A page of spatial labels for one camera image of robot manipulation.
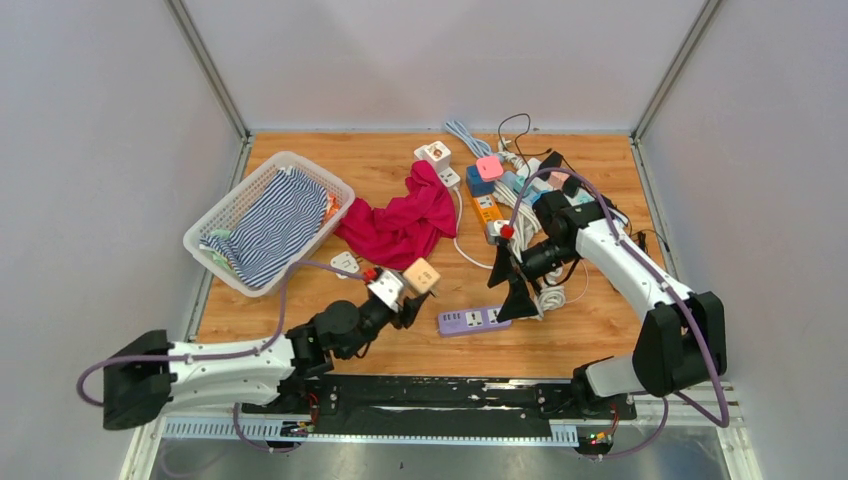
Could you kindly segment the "white USB charger plug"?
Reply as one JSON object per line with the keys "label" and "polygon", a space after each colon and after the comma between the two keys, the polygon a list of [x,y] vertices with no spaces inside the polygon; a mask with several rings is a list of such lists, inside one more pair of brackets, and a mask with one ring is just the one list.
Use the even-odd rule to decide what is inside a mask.
{"label": "white USB charger plug", "polygon": [[349,251],[343,251],[330,260],[330,265],[339,270],[336,276],[340,279],[348,278],[350,274],[358,274],[360,265],[357,258]]}

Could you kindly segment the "beige dragon cube adapter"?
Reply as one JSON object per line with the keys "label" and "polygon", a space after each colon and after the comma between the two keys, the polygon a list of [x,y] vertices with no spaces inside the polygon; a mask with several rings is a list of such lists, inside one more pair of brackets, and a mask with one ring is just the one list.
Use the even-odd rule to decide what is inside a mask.
{"label": "beige dragon cube adapter", "polygon": [[416,295],[430,293],[441,280],[441,274],[424,258],[416,259],[402,272],[402,277]]}

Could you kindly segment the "orange power strip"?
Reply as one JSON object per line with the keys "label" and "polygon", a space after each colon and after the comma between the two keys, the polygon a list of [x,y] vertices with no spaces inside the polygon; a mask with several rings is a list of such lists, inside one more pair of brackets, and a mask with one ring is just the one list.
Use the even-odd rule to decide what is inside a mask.
{"label": "orange power strip", "polygon": [[489,222],[504,219],[497,200],[492,194],[472,197],[470,202],[483,229]]}

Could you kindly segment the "blue cube adapter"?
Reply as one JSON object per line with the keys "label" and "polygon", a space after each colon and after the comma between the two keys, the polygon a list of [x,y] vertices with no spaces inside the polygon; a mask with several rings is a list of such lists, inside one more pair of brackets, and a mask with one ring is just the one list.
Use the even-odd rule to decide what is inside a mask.
{"label": "blue cube adapter", "polygon": [[466,185],[472,197],[489,195],[492,191],[491,185],[484,181],[475,165],[469,165],[465,171]]}

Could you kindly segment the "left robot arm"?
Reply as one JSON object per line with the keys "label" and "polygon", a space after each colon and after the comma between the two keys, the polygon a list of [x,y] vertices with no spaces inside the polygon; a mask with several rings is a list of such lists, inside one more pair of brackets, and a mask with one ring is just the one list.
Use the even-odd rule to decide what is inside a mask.
{"label": "left robot arm", "polygon": [[170,410],[252,404],[298,411],[304,381],[334,368],[337,360],[360,358],[381,331],[407,329],[429,288],[367,285],[364,303],[337,300],[306,323],[252,341],[201,344],[169,340],[151,330],[115,354],[88,367],[77,380],[80,398],[102,412],[106,431],[146,425]]}

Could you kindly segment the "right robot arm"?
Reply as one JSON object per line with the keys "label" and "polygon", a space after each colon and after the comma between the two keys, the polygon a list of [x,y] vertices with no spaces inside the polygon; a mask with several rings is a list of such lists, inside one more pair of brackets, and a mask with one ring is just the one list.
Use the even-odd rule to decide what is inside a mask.
{"label": "right robot arm", "polygon": [[697,293],[665,272],[642,251],[614,218],[604,199],[572,205],[559,192],[541,195],[533,205],[546,239],[519,254],[510,241],[515,229],[495,230],[496,257],[488,284],[509,290],[498,321],[538,313],[532,293],[540,280],[570,261],[592,263],[625,298],[641,321],[632,353],[578,367],[571,380],[571,403],[584,417],[596,417],[611,399],[647,393],[684,399],[684,389],[709,381],[718,414],[694,407],[719,427],[730,423],[720,384],[727,369],[724,306],[712,292]]}

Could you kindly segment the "purple USB power strip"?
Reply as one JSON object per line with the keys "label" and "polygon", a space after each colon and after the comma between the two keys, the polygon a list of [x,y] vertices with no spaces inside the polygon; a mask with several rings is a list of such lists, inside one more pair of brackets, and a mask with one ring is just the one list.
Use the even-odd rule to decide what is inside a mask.
{"label": "purple USB power strip", "polygon": [[436,317],[438,332],[442,337],[458,337],[510,328],[512,321],[499,322],[499,313],[499,306],[443,312]]}

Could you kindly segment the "pink square plug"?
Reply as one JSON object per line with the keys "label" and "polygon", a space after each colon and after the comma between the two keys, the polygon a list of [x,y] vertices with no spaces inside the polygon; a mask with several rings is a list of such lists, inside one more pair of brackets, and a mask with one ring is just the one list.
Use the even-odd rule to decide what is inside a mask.
{"label": "pink square plug", "polygon": [[504,174],[501,158],[497,155],[478,158],[475,162],[475,167],[484,182],[494,182]]}

